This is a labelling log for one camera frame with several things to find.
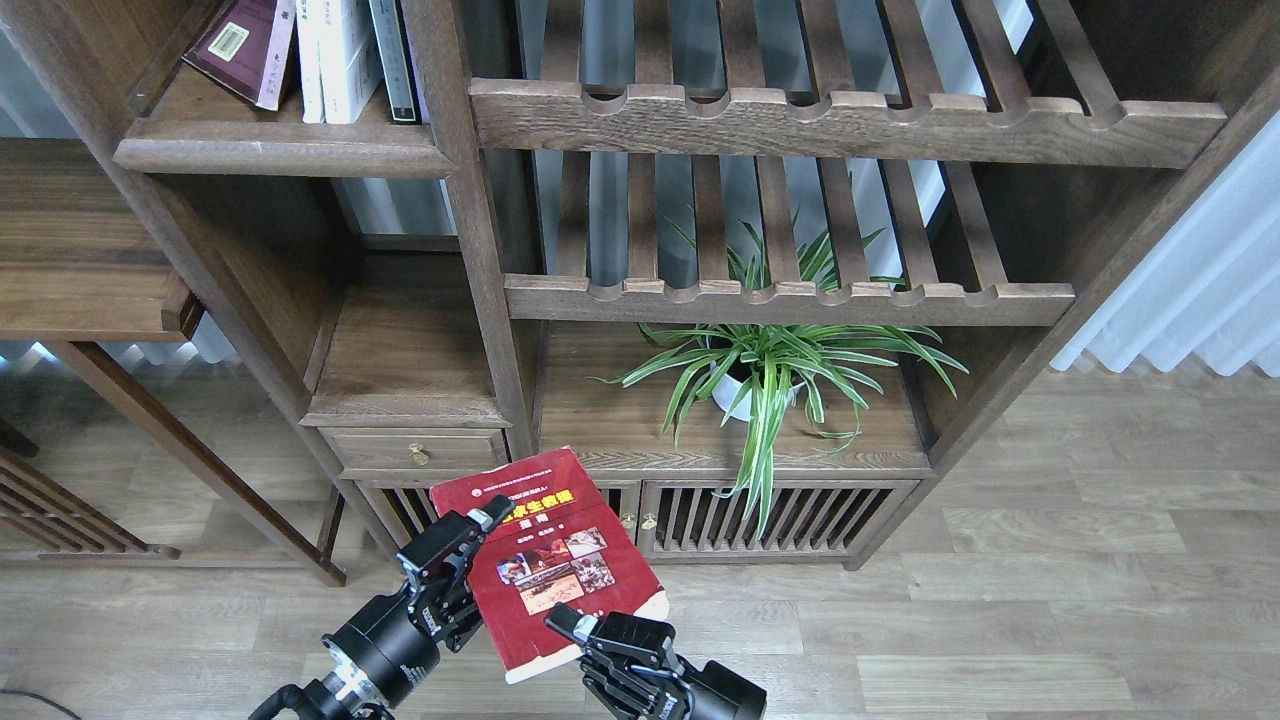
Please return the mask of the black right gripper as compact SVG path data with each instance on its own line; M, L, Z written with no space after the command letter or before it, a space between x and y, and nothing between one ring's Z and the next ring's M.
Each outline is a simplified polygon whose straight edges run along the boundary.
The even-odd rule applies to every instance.
M580 646L584 685L617 719L760 719L765 691L716 661L675 652L675 628L646 618L556 603L545 624Z

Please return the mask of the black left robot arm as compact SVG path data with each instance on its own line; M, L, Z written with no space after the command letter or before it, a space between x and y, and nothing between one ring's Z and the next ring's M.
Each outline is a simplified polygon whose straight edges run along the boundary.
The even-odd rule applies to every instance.
M269 696L252 719L283 708L301 719L389 719L439 664L438 644L457 653L483 624L467 583L472 561L515 503L498 495L465 515L449 511L398 553L406 582L379 594L323 643L335 667L303 689L289 684Z

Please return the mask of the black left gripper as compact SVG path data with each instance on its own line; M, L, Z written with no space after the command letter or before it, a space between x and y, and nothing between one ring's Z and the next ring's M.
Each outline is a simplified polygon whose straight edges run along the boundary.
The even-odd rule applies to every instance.
M465 515L449 511L399 550L406 585L371 598L323 637L335 661L323 679L324 708L396 708L440 662L439 642L462 650L483 625L465 582L485 538L513 507L497 495Z

